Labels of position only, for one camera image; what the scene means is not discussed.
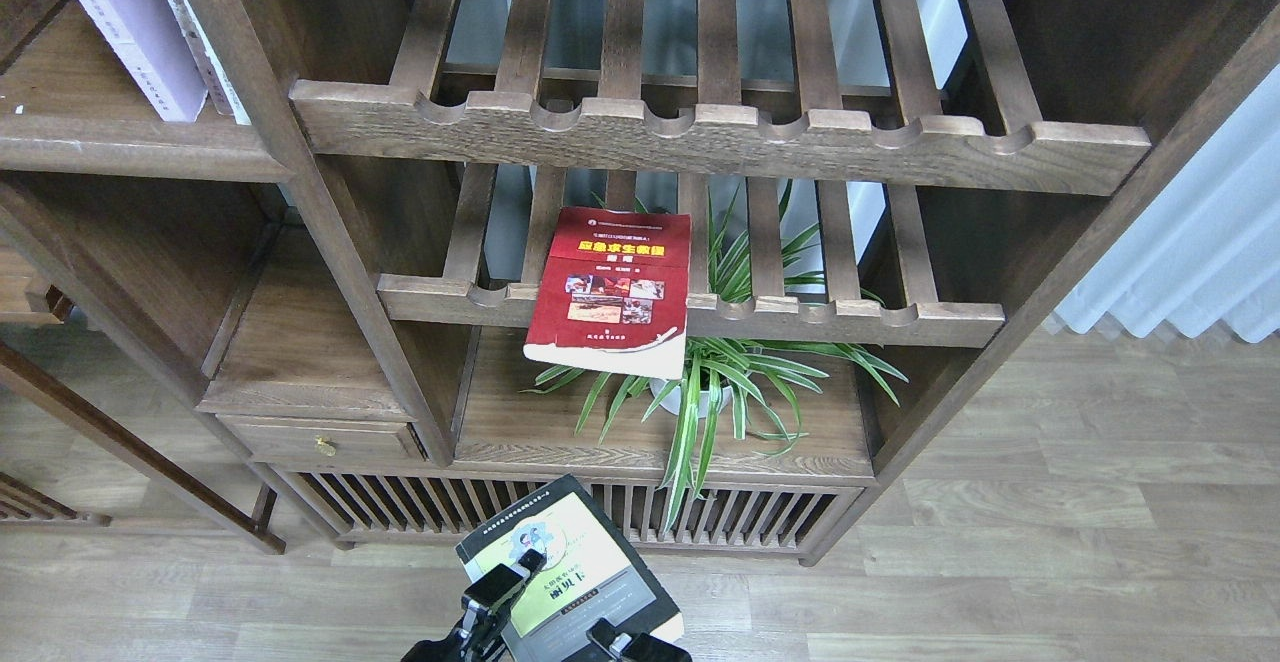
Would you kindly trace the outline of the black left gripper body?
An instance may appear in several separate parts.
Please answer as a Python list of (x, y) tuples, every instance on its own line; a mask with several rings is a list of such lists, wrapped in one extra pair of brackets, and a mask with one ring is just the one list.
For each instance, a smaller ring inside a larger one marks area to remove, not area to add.
[(509, 608), (466, 606), (460, 621), (440, 640), (417, 642), (402, 661), (500, 661), (508, 653), (502, 633)]

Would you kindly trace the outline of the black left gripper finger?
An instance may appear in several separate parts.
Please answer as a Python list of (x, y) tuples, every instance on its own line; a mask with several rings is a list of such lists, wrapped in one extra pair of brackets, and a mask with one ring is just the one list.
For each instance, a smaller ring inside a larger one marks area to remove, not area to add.
[(511, 565), (497, 565), (465, 590), (463, 621), (507, 624), (515, 603), (545, 562), (547, 557), (541, 552), (529, 549)]

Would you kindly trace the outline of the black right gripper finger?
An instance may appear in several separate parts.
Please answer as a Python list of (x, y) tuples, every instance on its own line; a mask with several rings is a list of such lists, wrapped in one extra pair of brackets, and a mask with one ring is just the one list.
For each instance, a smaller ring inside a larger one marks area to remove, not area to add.
[(588, 639), (613, 661), (682, 661), (692, 659), (682, 647), (653, 636), (650, 633), (625, 633), (607, 618), (599, 618), (588, 630)]

